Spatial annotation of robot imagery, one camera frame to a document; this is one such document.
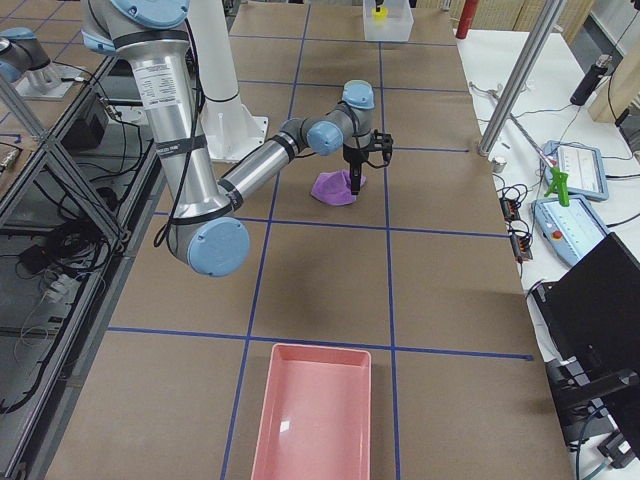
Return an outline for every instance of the plastic tray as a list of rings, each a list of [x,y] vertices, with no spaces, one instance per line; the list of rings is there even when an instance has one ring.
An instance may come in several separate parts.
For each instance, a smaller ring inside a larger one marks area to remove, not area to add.
[[[369,480],[371,355],[274,345],[252,480]]]
[[[362,2],[362,20],[364,22],[364,38],[369,42],[406,42],[411,35],[413,13],[409,0],[385,0],[382,4],[388,15],[384,20],[376,20],[373,10],[375,0]]]

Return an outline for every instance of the laptop screen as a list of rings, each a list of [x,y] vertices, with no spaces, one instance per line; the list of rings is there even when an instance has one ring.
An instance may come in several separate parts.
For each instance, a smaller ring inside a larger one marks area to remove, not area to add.
[[[625,368],[640,374],[640,263],[615,233],[547,293],[560,353],[575,356],[591,380]],[[603,398],[640,457],[640,386]]]

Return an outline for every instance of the pink tray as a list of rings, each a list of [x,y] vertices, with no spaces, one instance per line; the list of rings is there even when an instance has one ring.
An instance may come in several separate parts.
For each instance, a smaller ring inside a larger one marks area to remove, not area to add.
[[[371,355],[274,345],[252,480],[369,480]]]

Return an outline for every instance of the white table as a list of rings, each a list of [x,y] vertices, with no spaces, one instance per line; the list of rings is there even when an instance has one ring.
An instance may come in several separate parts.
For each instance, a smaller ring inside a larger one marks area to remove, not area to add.
[[[496,89],[498,84],[505,85],[527,35],[526,32],[471,30],[465,40],[458,40],[467,80],[485,90]],[[569,97],[583,75],[583,71],[562,36],[552,34],[529,76],[527,90],[518,98],[512,113],[518,115],[526,111],[565,107],[569,104]],[[488,96],[478,94],[477,91],[471,90],[471,92],[480,129],[484,131],[486,122],[481,120],[491,118],[495,101]],[[543,145],[548,140],[559,140],[575,117],[575,121],[562,139],[563,142],[580,142],[597,147],[603,156],[631,157],[628,146],[615,126],[595,123],[591,120],[587,111],[590,101],[580,111],[578,107],[572,105],[562,112],[525,115],[519,121],[534,140],[539,145]],[[507,121],[489,158],[494,156],[502,156],[507,160],[507,166],[500,174],[507,185],[524,183],[532,186],[538,182],[536,175],[538,157],[511,121]],[[604,166],[609,175],[640,173],[640,165],[636,159],[604,159]],[[496,179],[496,187],[501,186],[500,180]],[[608,187],[607,201],[592,202],[594,209],[605,223],[625,220],[640,212],[640,202],[637,200],[640,195],[640,179],[610,181]],[[546,188],[546,183],[543,183],[540,197]],[[520,208],[521,217],[529,225],[533,223],[530,205],[537,191],[536,188],[530,193]],[[612,230],[619,235],[636,258],[640,258],[640,219]],[[541,279],[558,280],[568,271],[568,267],[555,255],[537,227],[534,231],[531,250],[533,260],[526,262],[523,268],[523,289],[528,290]],[[544,320],[532,300],[529,300],[529,310],[542,355],[545,361],[551,360],[558,354],[550,341]],[[580,459],[582,476],[586,476],[602,461],[603,457],[596,450],[596,445],[605,437],[594,437],[583,446]],[[597,478],[601,480],[638,479],[640,478],[640,461],[634,460],[623,470],[607,468]]]

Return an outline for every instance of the purple cloth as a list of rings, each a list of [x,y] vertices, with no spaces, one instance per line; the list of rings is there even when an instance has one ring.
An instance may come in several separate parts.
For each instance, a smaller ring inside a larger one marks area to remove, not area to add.
[[[360,178],[360,185],[364,185],[366,177]],[[321,173],[311,189],[311,196],[327,205],[338,207],[349,205],[358,198],[351,195],[351,181],[348,170],[339,170],[331,173]]]

